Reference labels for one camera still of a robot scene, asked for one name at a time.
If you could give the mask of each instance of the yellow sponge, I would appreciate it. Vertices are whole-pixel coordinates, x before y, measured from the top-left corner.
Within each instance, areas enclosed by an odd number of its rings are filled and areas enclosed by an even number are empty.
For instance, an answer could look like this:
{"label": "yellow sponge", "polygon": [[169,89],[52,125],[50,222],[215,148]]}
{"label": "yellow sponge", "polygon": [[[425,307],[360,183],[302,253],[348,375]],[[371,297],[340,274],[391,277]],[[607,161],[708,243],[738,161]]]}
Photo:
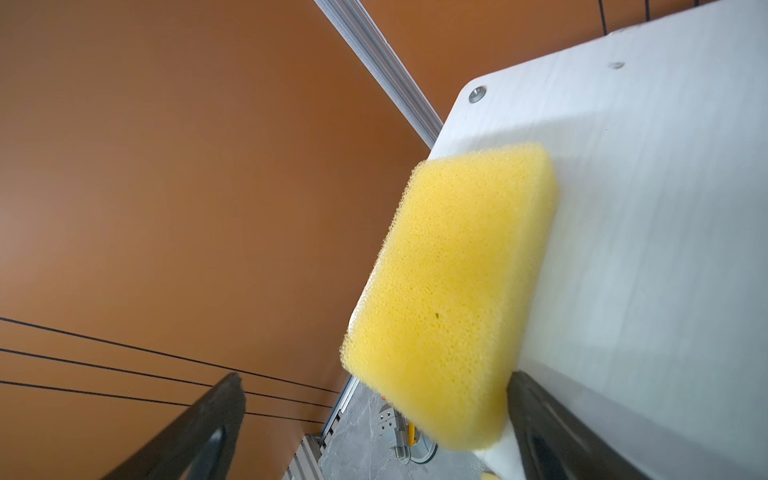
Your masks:
{"label": "yellow sponge", "polygon": [[341,360],[446,448],[502,433],[557,198],[525,144],[424,161],[400,200]]}

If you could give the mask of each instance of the tile floor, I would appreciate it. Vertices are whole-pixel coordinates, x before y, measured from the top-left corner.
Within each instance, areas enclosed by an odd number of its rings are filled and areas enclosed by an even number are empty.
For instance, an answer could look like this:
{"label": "tile floor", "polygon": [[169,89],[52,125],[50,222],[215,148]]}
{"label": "tile floor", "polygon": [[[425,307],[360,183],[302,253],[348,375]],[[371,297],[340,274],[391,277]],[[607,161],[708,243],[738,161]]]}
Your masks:
{"label": "tile floor", "polygon": [[424,465],[400,465],[384,440],[374,433],[374,413],[384,401],[360,383],[319,465],[328,480],[478,480],[485,465],[472,453],[440,448]]}

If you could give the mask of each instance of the metal bolt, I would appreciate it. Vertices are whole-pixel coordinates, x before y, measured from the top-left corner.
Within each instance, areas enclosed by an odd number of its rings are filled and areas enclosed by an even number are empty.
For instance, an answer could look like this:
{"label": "metal bolt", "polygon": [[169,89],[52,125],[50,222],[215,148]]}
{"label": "metal bolt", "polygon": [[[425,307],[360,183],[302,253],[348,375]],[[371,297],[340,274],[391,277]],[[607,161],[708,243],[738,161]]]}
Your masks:
{"label": "metal bolt", "polygon": [[469,103],[474,104],[480,101],[485,96],[485,87],[482,85],[477,87],[472,93],[469,94]]}

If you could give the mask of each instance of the black cable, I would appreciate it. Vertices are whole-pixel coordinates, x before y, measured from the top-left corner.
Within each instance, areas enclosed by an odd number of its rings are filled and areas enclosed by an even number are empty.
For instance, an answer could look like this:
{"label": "black cable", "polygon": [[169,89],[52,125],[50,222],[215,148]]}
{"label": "black cable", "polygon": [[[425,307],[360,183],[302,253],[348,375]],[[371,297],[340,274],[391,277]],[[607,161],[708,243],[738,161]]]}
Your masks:
{"label": "black cable", "polygon": [[293,382],[291,380],[285,380],[285,379],[281,379],[281,378],[278,378],[278,377],[275,377],[275,376],[262,375],[260,373],[249,372],[247,370],[234,369],[234,368],[231,368],[231,367],[228,367],[228,366],[217,365],[216,363],[204,362],[203,360],[190,359],[190,358],[187,358],[185,356],[173,355],[171,353],[158,352],[157,350],[145,349],[145,348],[141,348],[139,346],[132,346],[132,345],[127,345],[125,343],[113,342],[111,340],[99,339],[99,338],[96,338],[95,336],[87,336],[87,335],[81,335],[80,333],[67,332],[66,330],[54,329],[54,328],[51,328],[49,326],[35,325],[34,323],[21,322],[19,320],[11,320],[11,319],[7,319],[7,318],[3,318],[1,316],[0,316],[0,320],[2,320],[3,322],[15,323],[17,325],[30,326],[30,327],[36,328],[36,329],[47,330],[49,332],[63,333],[64,335],[75,336],[75,337],[78,337],[78,338],[81,338],[81,339],[94,340],[95,342],[107,343],[108,345],[122,346],[122,347],[125,347],[127,349],[134,349],[134,350],[138,350],[140,352],[154,353],[155,355],[162,355],[162,356],[166,356],[166,357],[169,357],[169,358],[172,358],[172,359],[179,359],[179,360],[185,360],[187,362],[199,363],[201,365],[214,366],[214,367],[216,367],[218,369],[225,369],[225,370],[230,370],[230,371],[239,372],[239,373],[247,373],[248,375],[260,376],[263,379],[270,379],[270,380],[276,380],[278,382],[291,383],[293,385],[305,386],[305,387],[311,388],[311,389],[323,390],[324,392],[341,393],[341,392],[337,392],[336,390],[328,390],[328,389],[324,389],[324,388],[319,387],[319,386],[307,385],[306,383]]}
{"label": "black cable", "polygon": [[[154,400],[154,399],[142,399],[141,397],[135,397],[135,396],[114,395],[112,393],[86,392],[85,390],[61,389],[56,386],[35,385],[32,383],[21,383],[21,382],[9,382],[8,380],[0,380],[0,383],[5,385],[12,385],[12,386],[26,386],[26,387],[31,387],[33,389],[54,390],[56,392],[81,393],[83,395],[105,396],[111,399],[138,400],[140,402],[163,403],[165,405],[178,405],[183,407],[188,407],[191,405],[190,403],[167,402],[165,400]],[[293,417],[283,417],[280,415],[267,415],[266,413],[245,412],[245,414],[256,415],[259,417],[270,417],[272,419],[295,420],[297,422],[325,423],[325,422],[318,422],[316,420],[305,420],[305,419],[295,419]]]}
{"label": "black cable", "polygon": [[[35,357],[36,359],[53,360],[54,362],[71,363],[73,365],[90,366],[90,367],[95,368],[95,369],[111,370],[113,372],[130,373],[131,375],[148,376],[148,377],[151,377],[153,379],[162,379],[162,380],[171,380],[172,382],[189,383],[190,385],[199,385],[199,386],[206,386],[206,387],[212,387],[213,386],[210,383],[193,382],[191,380],[175,379],[174,377],[171,377],[171,376],[153,375],[151,373],[135,372],[134,370],[119,369],[119,368],[115,368],[113,366],[95,365],[94,363],[78,362],[76,360],[59,359],[59,358],[54,357],[54,356],[38,355],[37,353],[19,352],[18,350],[10,350],[10,349],[3,349],[3,348],[0,348],[0,352],[13,353],[14,355],[31,356],[31,357]],[[324,408],[327,408],[327,409],[332,409],[333,408],[330,405],[323,405],[321,403],[304,402],[303,400],[288,399],[286,397],[281,397],[281,396],[267,395],[266,393],[248,392],[248,391],[245,391],[245,390],[243,392],[247,393],[248,395],[256,395],[256,396],[267,397],[268,399],[277,399],[277,400],[286,400],[287,402],[304,403],[306,405],[314,405],[314,406],[324,407]]]}
{"label": "black cable", "polygon": [[603,10],[603,0],[598,0],[600,5],[600,21],[603,22],[603,35],[608,35],[608,28],[605,26],[605,10]]}

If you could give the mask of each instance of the white plastic panel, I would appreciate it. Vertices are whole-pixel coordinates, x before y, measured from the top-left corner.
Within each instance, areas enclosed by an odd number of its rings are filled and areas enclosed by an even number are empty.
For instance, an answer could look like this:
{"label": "white plastic panel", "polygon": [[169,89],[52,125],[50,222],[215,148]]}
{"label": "white plastic panel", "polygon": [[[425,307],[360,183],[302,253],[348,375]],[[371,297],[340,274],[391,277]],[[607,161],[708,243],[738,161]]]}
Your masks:
{"label": "white plastic panel", "polygon": [[430,155],[550,151],[521,367],[658,478],[768,478],[767,22],[721,0],[475,79]]}

